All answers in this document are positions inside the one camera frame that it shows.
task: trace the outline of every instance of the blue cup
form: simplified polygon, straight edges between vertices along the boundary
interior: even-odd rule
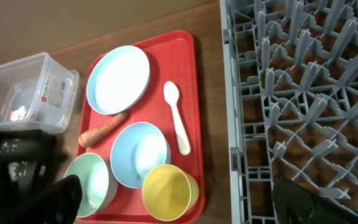
[[[124,186],[142,187],[154,167],[171,162],[170,146],[158,127],[134,123],[122,130],[112,145],[111,170]]]

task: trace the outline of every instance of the label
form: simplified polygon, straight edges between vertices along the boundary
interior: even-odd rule
[[[64,80],[61,80],[56,75],[50,74],[45,84],[44,93],[42,94],[41,101],[57,108],[61,108],[65,88],[66,83],[64,82]]]

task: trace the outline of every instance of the black object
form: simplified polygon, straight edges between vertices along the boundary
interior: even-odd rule
[[[0,132],[0,211],[52,183],[64,159],[56,137],[41,130]]]
[[[82,198],[80,180],[71,175],[0,211],[0,224],[72,224]]]
[[[272,199],[280,224],[358,223],[357,216],[288,179],[275,182]]]

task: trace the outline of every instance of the bowl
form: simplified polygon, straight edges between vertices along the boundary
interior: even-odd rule
[[[112,145],[110,161],[116,179],[122,185],[136,189],[142,187],[150,170],[170,163],[171,151],[158,127],[139,122],[118,134]]]
[[[165,164],[152,169],[144,179],[142,200],[156,219],[169,222],[180,218],[198,200],[197,181],[179,167]]]
[[[94,67],[86,87],[86,99],[100,114],[120,113],[134,105],[150,81],[146,54],[134,46],[118,47]]]
[[[77,217],[84,218],[108,205],[116,195],[118,181],[108,164],[95,153],[84,153],[68,166],[65,177],[77,175],[82,199]]]

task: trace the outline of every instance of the mint green bowl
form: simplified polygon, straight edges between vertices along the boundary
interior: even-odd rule
[[[82,188],[82,200],[77,217],[84,218],[108,205],[116,195],[118,181],[110,165],[95,153],[78,156],[67,168],[65,177],[77,175]]]

